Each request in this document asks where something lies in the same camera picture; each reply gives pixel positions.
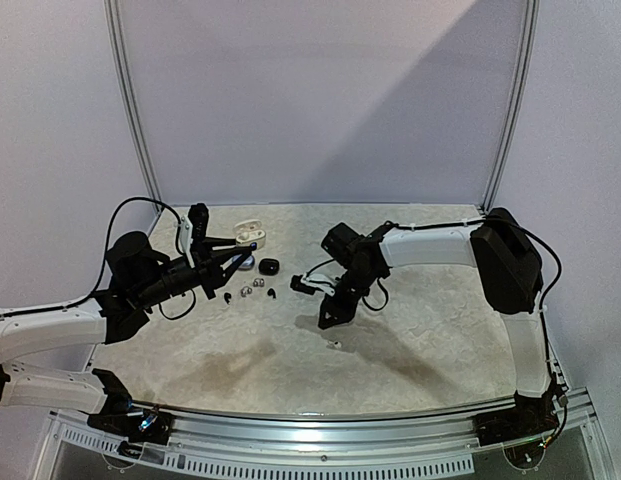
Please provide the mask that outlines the cream earbud charging case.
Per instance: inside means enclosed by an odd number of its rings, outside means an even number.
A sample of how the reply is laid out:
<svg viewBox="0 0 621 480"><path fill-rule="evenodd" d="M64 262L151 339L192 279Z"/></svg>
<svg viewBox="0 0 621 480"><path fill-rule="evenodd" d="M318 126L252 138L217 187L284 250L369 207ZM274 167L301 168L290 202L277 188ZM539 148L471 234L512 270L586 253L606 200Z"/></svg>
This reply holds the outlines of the cream earbud charging case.
<svg viewBox="0 0 621 480"><path fill-rule="evenodd" d="M266 231L258 219L244 220L235 224L233 233L239 246L253 245L256 249L261 249L266 244Z"/></svg>

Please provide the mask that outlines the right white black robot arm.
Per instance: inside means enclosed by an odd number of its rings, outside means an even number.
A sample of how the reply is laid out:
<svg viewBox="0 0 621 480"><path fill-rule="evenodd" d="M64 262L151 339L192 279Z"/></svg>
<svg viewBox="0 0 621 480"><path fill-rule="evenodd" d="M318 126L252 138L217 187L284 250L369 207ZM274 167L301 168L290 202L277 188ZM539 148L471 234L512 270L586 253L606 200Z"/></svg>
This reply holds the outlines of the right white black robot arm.
<svg viewBox="0 0 621 480"><path fill-rule="evenodd" d="M412 295L429 274L463 272L482 295L481 303L497 315L508 340L514 367L514 395L537 402L551 394L556 381L549 354L544 300L549 290L539 253L543 242L503 208L475 218L429 225L387 220L362 234L344 222L321 242L338 275L312 268L303 284L323 293L318 326L332 330L353 323L378 287L385 312L394 294L388 283L407 274Z"/></svg>

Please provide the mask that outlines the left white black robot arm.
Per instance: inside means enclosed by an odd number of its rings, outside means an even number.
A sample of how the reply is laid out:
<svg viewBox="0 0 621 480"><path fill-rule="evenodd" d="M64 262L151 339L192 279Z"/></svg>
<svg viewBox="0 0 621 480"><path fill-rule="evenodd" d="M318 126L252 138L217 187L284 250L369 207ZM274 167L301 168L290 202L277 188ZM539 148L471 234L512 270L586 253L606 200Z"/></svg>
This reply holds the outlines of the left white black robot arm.
<svg viewBox="0 0 621 480"><path fill-rule="evenodd" d="M0 407L40 406L89 415L128 415L132 400L110 371L88 373L28 366L29 354L73 345L110 345L131 339L153 307L201 288L214 298L255 249L233 239L203 237L180 257L154 250L141 231L120 237L106 252L108 288L84 300L30 309L0 309Z"/></svg>

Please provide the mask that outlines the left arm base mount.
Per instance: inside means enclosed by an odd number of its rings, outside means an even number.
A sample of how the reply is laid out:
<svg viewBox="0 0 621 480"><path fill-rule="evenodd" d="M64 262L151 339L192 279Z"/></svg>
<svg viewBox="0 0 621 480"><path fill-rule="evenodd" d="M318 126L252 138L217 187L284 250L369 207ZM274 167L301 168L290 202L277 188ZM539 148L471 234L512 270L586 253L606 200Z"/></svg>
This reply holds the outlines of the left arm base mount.
<svg viewBox="0 0 621 480"><path fill-rule="evenodd" d="M87 425L113 435L126 438L129 443L167 445L176 417L154 406L131 406L120 413L99 413L88 416Z"/></svg>

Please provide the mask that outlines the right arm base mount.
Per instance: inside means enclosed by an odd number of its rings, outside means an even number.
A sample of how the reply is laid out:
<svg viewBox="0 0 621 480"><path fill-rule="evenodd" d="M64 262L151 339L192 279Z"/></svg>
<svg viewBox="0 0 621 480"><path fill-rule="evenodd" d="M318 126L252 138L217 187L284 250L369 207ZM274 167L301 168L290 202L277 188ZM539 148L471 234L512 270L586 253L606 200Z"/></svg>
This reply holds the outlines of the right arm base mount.
<svg viewBox="0 0 621 480"><path fill-rule="evenodd" d="M567 405L558 413L552 401L544 404L536 399L510 408L477 414L472 422L481 446L526 441L545 450L563 432L567 414Z"/></svg>

